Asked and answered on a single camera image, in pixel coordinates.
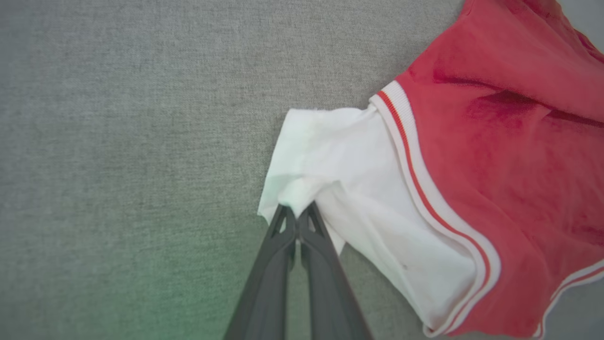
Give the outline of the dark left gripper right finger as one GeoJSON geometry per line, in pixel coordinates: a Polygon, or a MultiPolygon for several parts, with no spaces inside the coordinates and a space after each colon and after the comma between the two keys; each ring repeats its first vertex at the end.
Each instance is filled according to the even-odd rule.
{"type": "Polygon", "coordinates": [[[297,220],[309,280],[312,340],[373,340],[317,203],[297,220]]]}

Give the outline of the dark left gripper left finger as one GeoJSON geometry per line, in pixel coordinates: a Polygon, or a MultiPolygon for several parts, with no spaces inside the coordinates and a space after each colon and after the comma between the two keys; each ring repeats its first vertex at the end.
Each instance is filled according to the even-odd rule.
{"type": "Polygon", "coordinates": [[[295,215],[289,207],[279,205],[224,340],[285,340],[287,285],[295,242],[295,215]]]}

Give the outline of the grey fabric sofa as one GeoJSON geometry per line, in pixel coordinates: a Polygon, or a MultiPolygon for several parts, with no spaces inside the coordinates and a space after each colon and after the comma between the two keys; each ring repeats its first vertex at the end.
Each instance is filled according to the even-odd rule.
{"type": "Polygon", "coordinates": [[[465,0],[0,0],[0,340],[221,340],[290,108],[365,108],[465,0]]]}

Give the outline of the red white-trimmed garment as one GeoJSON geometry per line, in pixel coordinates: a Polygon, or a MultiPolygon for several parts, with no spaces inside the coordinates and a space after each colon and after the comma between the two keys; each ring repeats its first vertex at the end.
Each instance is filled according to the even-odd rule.
{"type": "Polygon", "coordinates": [[[465,0],[366,109],[296,110],[258,214],[317,203],[429,338],[543,338],[604,279],[604,54],[556,0],[465,0]]]}

